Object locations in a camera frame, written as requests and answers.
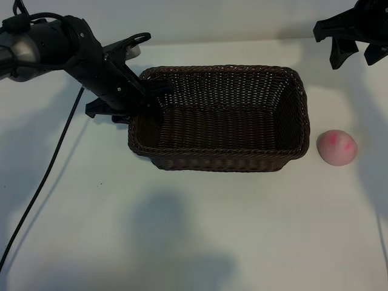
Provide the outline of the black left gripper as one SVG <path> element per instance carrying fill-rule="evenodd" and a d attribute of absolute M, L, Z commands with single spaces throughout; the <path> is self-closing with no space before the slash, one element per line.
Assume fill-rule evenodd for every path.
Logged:
<path fill-rule="evenodd" d="M 65 71 L 98 98 L 85 107 L 91 118 L 112 116 L 117 126 L 129 124 L 129 118 L 146 115 L 161 125 L 163 111 L 158 98 L 173 92 L 169 81 L 141 80 L 125 64 L 138 56 L 138 45 L 151 38 L 150 33 L 138 33 L 103 47 L 85 20 L 73 16 L 66 19 L 78 37 L 80 60 Z"/>

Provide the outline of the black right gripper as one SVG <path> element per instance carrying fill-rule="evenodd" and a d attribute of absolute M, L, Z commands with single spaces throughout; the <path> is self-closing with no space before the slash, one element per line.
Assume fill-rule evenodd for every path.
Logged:
<path fill-rule="evenodd" d="M 364 57 L 368 65 L 374 65 L 388 54 L 387 1 L 357 1 L 353 8 L 318 21 L 313 34 L 316 42 L 332 37 L 333 69 L 339 69 L 348 57 L 359 52 L 356 41 L 369 43 Z"/>

